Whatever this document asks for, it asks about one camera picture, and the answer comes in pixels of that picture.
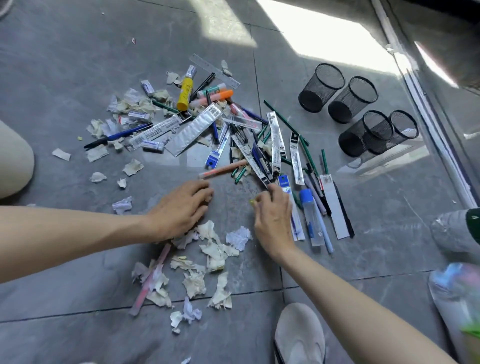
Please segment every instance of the black wire mesh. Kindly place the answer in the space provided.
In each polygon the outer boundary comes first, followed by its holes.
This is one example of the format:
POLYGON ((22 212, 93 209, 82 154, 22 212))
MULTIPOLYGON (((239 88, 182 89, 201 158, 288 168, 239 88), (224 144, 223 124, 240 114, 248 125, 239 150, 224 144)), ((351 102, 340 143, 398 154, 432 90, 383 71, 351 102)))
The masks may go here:
POLYGON ((373 154, 380 155, 391 149, 407 139, 415 139, 419 136, 419 129, 417 122, 413 117, 405 111, 392 111, 388 117, 393 125, 393 136, 388 140, 376 140, 368 145, 367 150, 373 154))
POLYGON ((338 137, 338 145, 350 157, 359 157, 394 135, 392 123, 383 113, 367 111, 363 117, 338 137))
POLYGON ((329 63, 320 63, 310 81, 299 93, 299 103, 309 112, 319 112, 343 86, 345 78, 342 72, 329 63))
POLYGON ((375 102, 378 93, 373 83, 364 77, 354 76, 340 94, 328 105, 328 113, 333 120, 347 124, 365 106, 375 102))

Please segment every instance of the sneaker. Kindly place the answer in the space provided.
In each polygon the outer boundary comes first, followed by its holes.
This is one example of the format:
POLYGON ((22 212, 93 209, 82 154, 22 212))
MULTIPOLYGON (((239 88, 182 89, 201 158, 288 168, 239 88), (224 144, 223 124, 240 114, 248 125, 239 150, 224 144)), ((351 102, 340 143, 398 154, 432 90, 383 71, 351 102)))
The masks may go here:
POLYGON ((275 330, 276 364, 322 364, 325 337, 322 324, 306 304, 285 307, 275 330))

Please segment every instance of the forearm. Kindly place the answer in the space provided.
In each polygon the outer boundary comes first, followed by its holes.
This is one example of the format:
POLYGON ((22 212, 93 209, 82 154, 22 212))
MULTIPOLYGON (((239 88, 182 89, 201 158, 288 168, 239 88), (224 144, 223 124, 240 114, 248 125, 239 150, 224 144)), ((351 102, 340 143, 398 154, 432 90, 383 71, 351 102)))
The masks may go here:
POLYGON ((300 249, 281 254, 279 261, 309 296, 355 363, 455 363, 414 327, 300 249))
POLYGON ((149 242, 141 216, 0 206, 0 282, 91 253, 149 242))

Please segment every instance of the pen refill package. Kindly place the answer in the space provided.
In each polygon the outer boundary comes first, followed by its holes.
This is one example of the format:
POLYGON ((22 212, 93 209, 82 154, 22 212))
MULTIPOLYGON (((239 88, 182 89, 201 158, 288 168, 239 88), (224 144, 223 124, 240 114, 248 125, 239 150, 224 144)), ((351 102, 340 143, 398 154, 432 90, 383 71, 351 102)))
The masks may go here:
POLYGON ((177 157, 221 115, 222 111, 220 109, 218 109, 214 104, 210 105, 200 114, 198 114, 195 120, 183 128, 173 140, 170 140, 167 145, 165 145, 165 149, 177 157))

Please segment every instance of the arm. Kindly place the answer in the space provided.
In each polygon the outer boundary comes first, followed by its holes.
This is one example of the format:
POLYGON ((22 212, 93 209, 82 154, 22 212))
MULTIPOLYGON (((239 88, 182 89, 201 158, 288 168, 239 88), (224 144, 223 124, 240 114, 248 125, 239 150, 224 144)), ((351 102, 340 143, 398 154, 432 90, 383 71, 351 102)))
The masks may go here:
POLYGON ((0 283, 106 249, 180 236, 207 211, 208 185, 187 182, 147 215, 0 206, 0 283))
POLYGON ((257 196, 255 232, 269 255, 309 296, 356 363, 454 364, 450 356, 397 315, 313 261, 293 242, 289 197, 280 187, 257 196))

